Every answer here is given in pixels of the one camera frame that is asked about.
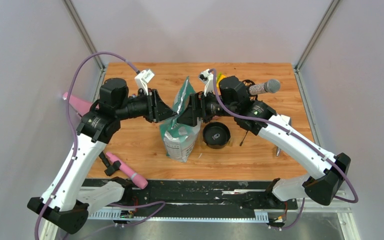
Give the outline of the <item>green dog food bag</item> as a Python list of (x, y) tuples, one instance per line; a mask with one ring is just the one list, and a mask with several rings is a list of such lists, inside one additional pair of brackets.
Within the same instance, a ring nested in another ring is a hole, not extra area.
[(187, 162), (201, 129), (199, 124), (191, 127), (177, 123), (178, 117), (187, 107), (189, 96), (194, 93), (195, 90), (190, 83), (189, 77), (187, 77), (177, 92), (172, 105), (172, 109), (177, 113), (177, 116), (165, 120), (159, 126), (166, 155), (181, 163)]

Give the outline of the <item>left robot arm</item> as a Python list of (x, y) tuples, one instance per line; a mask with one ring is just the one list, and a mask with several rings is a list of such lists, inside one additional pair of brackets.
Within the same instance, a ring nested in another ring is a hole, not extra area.
[(40, 197), (32, 197), (27, 207), (73, 235), (103, 207), (116, 202), (129, 206), (133, 201), (132, 185), (119, 177), (81, 193), (90, 168), (121, 128), (122, 120), (143, 117), (149, 123), (159, 123), (176, 115), (156, 89), (139, 90), (137, 96), (130, 96), (124, 79), (107, 80), (99, 89), (99, 99), (74, 131), (73, 146), (54, 181)]

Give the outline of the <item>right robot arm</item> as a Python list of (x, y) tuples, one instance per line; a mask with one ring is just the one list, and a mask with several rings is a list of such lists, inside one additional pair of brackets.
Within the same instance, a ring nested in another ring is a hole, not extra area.
[(179, 115), (180, 124), (194, 127), (198, 121), (213, 117), (233, 117), (236, 124), (252, 134), (275, 144), (296, 160), (307, 173), (290, 179), (274, 179), (265, 195), (266, 204), (278, 209), (290, 199), (310, 198), (328, 206), (337, 197), (342, 183), (349, 183), (347, 171), (351, 159), (345, 153), (334, 154), (308, 140), (273, 108), (255, 97), (262, 94), (262, 84), (223, 78), (219, 93), (201, 91), (191, 94), (186, 109)]

